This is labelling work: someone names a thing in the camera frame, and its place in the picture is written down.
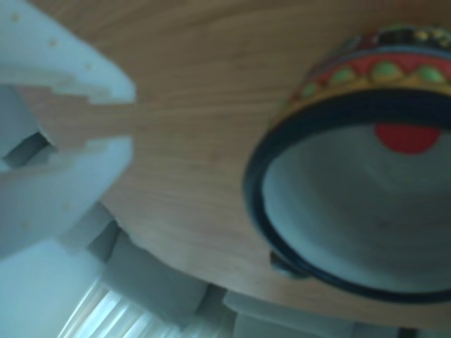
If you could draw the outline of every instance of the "black rim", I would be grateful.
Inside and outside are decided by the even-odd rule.
[[[271,130],[252,154],[243,184],[249,213],[273,250],[295,270],[372,299],[400,303],[451,300],[451,289],[428,293],[387,292],[363,287],[315,268],[285,243],[266,216],[261,186],[274,158],[313,134],[375,122],[411,123],[451,130],[451,98],[421,90],[378,89],[338,96],[303,108]]]

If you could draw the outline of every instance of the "window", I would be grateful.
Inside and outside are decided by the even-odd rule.
[[[180,330],[100,281],[79,303],[58,338],[176,338]]]

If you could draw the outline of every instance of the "painted ceramic pot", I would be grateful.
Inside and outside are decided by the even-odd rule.
[[[245,200],[291,277],[451,299],[451,34],[397,25],[307,74],[249,160]]]

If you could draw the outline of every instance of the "round table top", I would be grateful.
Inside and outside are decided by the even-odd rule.
[[[129,106],[24,89],[59,147],[129,134],[135,160],[104,202],[135,243],[190,275],[304,310],[387,325],[445,327],[451,304],[352,296],[269,266],[241,192],[269,117],[308,67],[362,30],[449,22],[434,1],[34,0],[117,62],[138,88]]]

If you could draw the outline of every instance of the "wood grain surface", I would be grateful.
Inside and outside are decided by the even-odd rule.
[[[451,304],[390,305],[275,274],[241,194],[245,163],[269,116],[315,60],[362,30],[399,21],[450,23],[444,1],[33,2],[137,84],[131,106],[23,92],[59,147],[133,136],[135,161],[104,201],[141,247],[258,299],[372,323],[451,325]]]

